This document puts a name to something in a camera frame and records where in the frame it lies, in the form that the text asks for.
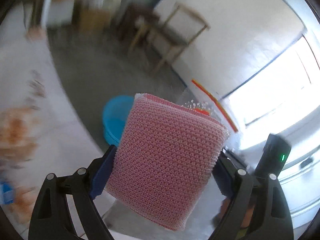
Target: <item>chair seat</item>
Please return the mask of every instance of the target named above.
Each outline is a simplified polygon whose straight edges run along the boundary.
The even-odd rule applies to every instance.
[[[151,29],[162,35],[173,46],[188,46],[188,41],[181,37],[172,28],[165,26],[162,23],[148,23]]]

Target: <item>mesh sponge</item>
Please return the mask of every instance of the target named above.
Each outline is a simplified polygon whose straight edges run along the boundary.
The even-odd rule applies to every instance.
[[[141,216],[183,230],[228,136],[209,116],[136,94],[107,191]]]

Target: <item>gray floor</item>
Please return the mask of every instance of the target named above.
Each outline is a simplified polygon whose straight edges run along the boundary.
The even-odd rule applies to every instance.
[[[177,102],[185,85],[164,66],[154,77],[150,71],[159,56],[149,49],[128,54],[130,40],[119,42],[111,33],[79,34],[67,28],[49,31],[52,57],[62,85],[82,122],[99,147],[108,144],[102,134],[101,113],[112,97],[150,93]]]

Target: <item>chair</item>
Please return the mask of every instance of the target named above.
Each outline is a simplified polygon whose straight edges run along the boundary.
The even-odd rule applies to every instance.
[[[181,3],[175,4],[176,8],[172,11],[172,13],[169,15],[169,17],[166,19],[166,21],[161,24],[158,22],[147,22],[145,21],[139,28],[135,38],[132,40],[131,45],[129,47],[129,52],[131,52],[136,44],[139,42],[141,37],[143,37],[148,31],[151,31],[154,33],[154,36],[151,38],[149,45],[153,43],[153,41],[157,38],[157,36],[162,36],[169,44],[168,51],[163,55],[160,62],[157,64],[155,69],[153,70],[153,73],[156,73],[159,71],[159,69],[162,67],[162,65],[168,60],[170,54],[172,51],[175,51],[175,54],[173,55],[173,58],[170,62],[170,64],[173,64],[175,60],[181,55],[181,53],[205,30],[210,29],[210,25],[207,23],[207,21],[195,10],[189,8],[186,5],[183,5]],[[179,11],[183,11],[185,14],[187,14],[189,17],[194,19],[195,21],[201,23],[203,27],[189,40],[184,39],[181,37],[178,33],[175,32],[172,28],[168,27],[167,24],[172,19],[172,17]]]

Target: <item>cardboard box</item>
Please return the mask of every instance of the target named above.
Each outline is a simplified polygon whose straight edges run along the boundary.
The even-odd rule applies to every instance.
[[[81,9],[79,17],[80,32],[101,32],[105,27],[109,27],[111,15],[108,11],[100,9]]]

